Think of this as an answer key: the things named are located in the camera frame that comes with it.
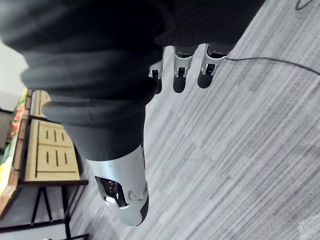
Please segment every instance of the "forearm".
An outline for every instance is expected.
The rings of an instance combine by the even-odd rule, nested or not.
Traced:
[[[148,71],[162,58],[153,44],[158,20],[139,9],[151,7],[142,1],[122,2],[126,9],[67,2],[1,0],[0,36],[24,55],[22,81],[50,94],[44,113],[65,126],[83,157],[122,157],[143,141],[145,105],[156,88]]]

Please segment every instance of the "colorful artwork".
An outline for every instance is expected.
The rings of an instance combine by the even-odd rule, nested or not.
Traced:
[[[10,123],[10,128],[8,130],[8,133],[6,135],[6,142],[11,143],[13,137],[18,134],[19,127],[21,123],[21,119],[25,112],[25,104],[27,99],[27,89],[24,90],[20,100],[18,101],[17,105],[15,106],[15,109],[13,111],[13,118]]]
[[[25,112],[27,89],[23,92],[19,102],[15,106],[8,133],[6,135],[5,148],[0,153],[0,197],[8,184],[12,163],[15,155],[21,120]]]
[[[0,152],[0,167],[7,160],[5,152],[11,148],[11,145],[14,145],[14,146],[16,145],[15,142],[13,144],[13,139],[19,132],[21,119],[22,119],[24,112],[25,112],[27,92],[28,92],[28,90],[25,89],[20,100],[18,101],[18,103],[15,106],[15,109],[13,111],[10,127],[9,127],[9,130],[6,135],[5,148],[3,149],[2,152]]]

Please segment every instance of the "wire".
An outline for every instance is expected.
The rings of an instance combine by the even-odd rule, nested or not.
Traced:
[[[301,3],[301,0],[298,0],[296,2],[296,5],[295,5],[295,10],[297,11],[300,11],[302,9],[304,9],[306,6],[308,6],[310,3],[312,3],[313,0],[309,0],[307,3],[305,3],[304,5],[300,6],[300,3]]]
[[[320,72],[311,68],[311,67],[308,67],[308,66],[305,66],[305,65],[293,62],[293,61],[287,61],[287,60],[282,60],[282,59],[273,58],[273,57],[266,57],[266,56],[248,57],[248,58],[229,58],[229,57],[226,57],[225,59],[227,59],[229,61],[234,61],[234,62],[247,61],[247,60],[271,60],[271,61],[281,62],[281,63],[285,63],[285,64],[291,64],[296,67],[313,72],[314,74],[317,74],[320,76]]]

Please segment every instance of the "black fingertip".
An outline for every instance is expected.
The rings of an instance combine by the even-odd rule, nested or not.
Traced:
[[[198,86],[202,89],[208,88],[211,83],[214,76],[211,75],[203,75],[202,72],[200,72],[198,77]]]
[[[156,79],[156,90],[155,94],[159,94],[162,91],[162,80],[161,79]]]
[[[185,90],[186,87],[186,78],[183,76],[174,77],[173,79],[173,90],[180,94]]]

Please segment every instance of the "black metal stand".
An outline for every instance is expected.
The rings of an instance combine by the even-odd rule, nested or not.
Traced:
[[[64,224],[65,226],[65,235],[66,239],[63,240],[75,240],[75,239],[84,239],[87,240],[89,238],[89,233],[83,234],[83,235],[78,235],[78,236],[71,236],[70,232],[70,221],[72,218],[72,215],[79,203],[79,200],[88,185],[88,180],[79,180],[79,181],[63,181],[61,183],[59,182],[39,182],[39,186],[36,198],[35,198],[35,203],[34,203],[34,208],[33,208],[33,213],[31,217],[30,224],[24,224],[24,225],[16,225],[16,226],[9,226],[9,227],[1,227],[0,228],[0,233],[8,233],[8,232],[14,232],[14,231],[23,231],[23,230],[30,230],[30,229],[36,229],[36,228],[42,228],[42,227],[49,227],[49,226],[54,226],[54,225],[59,225],[59,224]],[[35,182],[24,182],[25,185],[35,185]],[[61,187],[61,194],[62,194],[62,204],[63,204],[63,218],[53,220],[52,213],[51,213],[51,208],[50,208],[50,203],[48,199],[48,194],[47,194],[47,189],[46,187],[51,186],[60,186]],[[67,186],[75,186],[75,189],[73,193],[70,196],[70,201],[68,201],[68,196],[67,196]],[[78,194],[80,187],[82,186],[82,190],[80,194]],[[47,214],[49,217],[49,221],[44,221],[44,222],[35,222],[36,216],[37,216],[37,211],[39,207],[39,202],[41,199],[41,195],[43,194],[44,197],[44,203],[46,206]]]
[[[13,114],[12,111],[4,110],[0,108],[0,113],[7,113],[7,114]],[[56,123],[54,121],[50,121],[46,118],[43,117],[38,117],[34,115],[29,115],[27,121],[27,125],[30,126],[32,120],[40,120],[40,121],[46,121],[50,123]],[[29,139],[29,131],[26,131],[25,139],[28,141]],[[54,226],[54,225],[59,225],[59,224],[64,224],[65,225],[65,235],[66,239],[63,240],[76,240],[76,239],[84,239],[87,240],[89,238],[89,233],[83,234],[83,235],[78,235],[78,236],[73,236],[71,237],[71,232],[70,232],[70,221],[72,218],[72,215],[79,203],[79,200],[84,193],[84,190],[86,186],[88,185],[89,181],[88,180],[70,180],[70,181],[24,181],[25,179],[25,170],[26,170],[26,156],[27,156],[27,151],[28,148],[27,146],[28,143],[24,144],[24,147],[21,151],[21,164],[20,164],[20,174],[19,174],[19,180],[18,180],[18,188],[23,188],[25,186],[37,186],[38,187],[38,192],[37,196],[35,199],[34,203],[34,208],[33,208],[33,213],[31,217],[31,221],[29,224],[24,224],[24,225],[16,225],[16,226],[9,226],[9,227],[1,227],[0,228],[0,233],[8,233],[8,232],[14,232],[14,231],[23,231],[23,230],[30,230],[30,229],[36,229],[36,228],[42,228],[42,227],[49,227],[49,226]],[[75,190],[70,196],[70,201],[68,200],[67,196],[67,187],[74,186]],[[82,190],[80,194],[78,194],[80,187],[82,186]],[[62,219],[57,219],[53,220],[52,213],[51,213],[51,208],[50,208],[50,203],[48,199],[48,194],[47,194],[47,187],[61,187],[61,194],[62,194],[62,204],[63,204],[63,218]],[[43,193],[44,197],[44,202],[47,210],[47,214],[49,217],[49,221],[44,221],[44,222],[35,222],[36,216],[37,216],[37,211],[39,207],[39,202],[41,198],[41,194]]]
[[[5,114],[13,114],[13,111],[8,111],[8,110],[4,110],[0,107],[0,113],[5,113]]]

